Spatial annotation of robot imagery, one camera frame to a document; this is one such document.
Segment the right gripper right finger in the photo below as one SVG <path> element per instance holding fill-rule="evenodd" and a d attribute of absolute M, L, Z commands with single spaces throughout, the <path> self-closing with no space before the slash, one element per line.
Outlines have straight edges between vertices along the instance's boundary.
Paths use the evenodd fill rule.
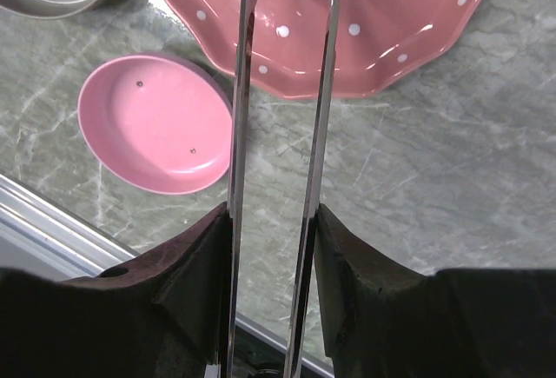
<path fill-rule="evenodd" d="M 314 266 L 338 377 L 552 377 L 551 269 L 422 275 L 354 235 L 326 206 Z"/>

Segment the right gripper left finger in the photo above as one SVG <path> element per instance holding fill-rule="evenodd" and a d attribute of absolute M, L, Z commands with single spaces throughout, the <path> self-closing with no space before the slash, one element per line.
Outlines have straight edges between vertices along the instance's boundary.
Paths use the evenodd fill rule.
<path fill-rule="evenodd" d="M 95 277 L 1 272 L 4 377 L 202 377 L 216 363 L 228 211 Z"/>

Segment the pink round lid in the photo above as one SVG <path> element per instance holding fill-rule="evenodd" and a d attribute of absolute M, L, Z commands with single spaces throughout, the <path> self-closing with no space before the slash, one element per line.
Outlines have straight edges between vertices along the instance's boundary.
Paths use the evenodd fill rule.
<path fill-rule="evenodd" d="M 95 157 L 139 189 L 191 194 L 230 163 L 231 103 L 195 63 L 166 53 L 120 56 L 96 68 L 77 102 Z"/>

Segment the metal tongs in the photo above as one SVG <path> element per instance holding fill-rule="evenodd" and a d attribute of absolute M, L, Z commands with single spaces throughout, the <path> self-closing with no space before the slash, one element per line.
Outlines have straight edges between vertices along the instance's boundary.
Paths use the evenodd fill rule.
<path fill-rule="evenodd" d="M 238 1 L 227 191 L 236 235 L 224 317 L 247 318 L 278 335 L 286 342 L 281 374 L 297 377 L 303 358 L 322 354 L 308 231 L 315 227 L 330 106 L 287 99 L 255 81 L 272 70 L 263 55 L 268 46 L 289 49 L 308 31 L 293 24 L 295 10 L 279 18 L 264 11 L 263 0 Z"/>

